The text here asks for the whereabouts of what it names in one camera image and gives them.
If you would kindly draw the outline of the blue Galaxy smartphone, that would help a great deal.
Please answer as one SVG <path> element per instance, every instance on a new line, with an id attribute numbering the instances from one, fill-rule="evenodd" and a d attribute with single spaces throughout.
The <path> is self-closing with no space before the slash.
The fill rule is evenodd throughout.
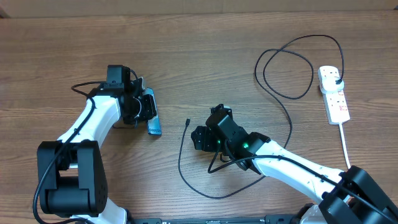
<path id="1" fill-rule="evenodd" d="M 154 91 L 153 91 L 152 88 L 147 87 L 144 93 L 145 94 L 150 94 L 153 97 L 154 109 L 155 109 L 155 112 L 156 112 L 156 115 L 152 119 L 147 121 L 148 134 L 161 136 L 162 135 L 162 130 L 161 130 L 161 125 L 160 125 L 159 112 L 157 110 L 157 104 L 156 104 L 156 101 L 155 101 Z"/>

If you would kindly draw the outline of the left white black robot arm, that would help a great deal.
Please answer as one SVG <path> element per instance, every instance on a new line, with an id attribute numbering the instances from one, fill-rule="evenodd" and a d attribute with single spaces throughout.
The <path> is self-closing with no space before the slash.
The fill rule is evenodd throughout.
<path id="1" fill-rule="evenodd" d="M 108 65 L 105 81 L 85 93 L 86 106 L 73 126 L 55 141 L 37 149 L 38 185 L 32 213 L 61 217 L 63 223 L 133 223 L 125 208 L 108 197 L 100 148 L 115 123 L 147 125 L 150 135 L 162 134 L 153 89 L 124 65 Z"/>

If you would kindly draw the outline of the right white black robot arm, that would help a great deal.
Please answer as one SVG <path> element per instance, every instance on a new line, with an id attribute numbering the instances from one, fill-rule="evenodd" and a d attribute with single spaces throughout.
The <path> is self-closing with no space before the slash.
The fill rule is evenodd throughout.
<path id="1" fill-rule="evenodd" d="M 228 156 L 228 166 L 275 178 L 312 199 L 294 223 L 397 223 L 397 206 L 365 170 L 342 171 L 293 154 L 266 135 L 247 133 L 229 108 L 212 108 L 191 139 L 196 150 Z"/>

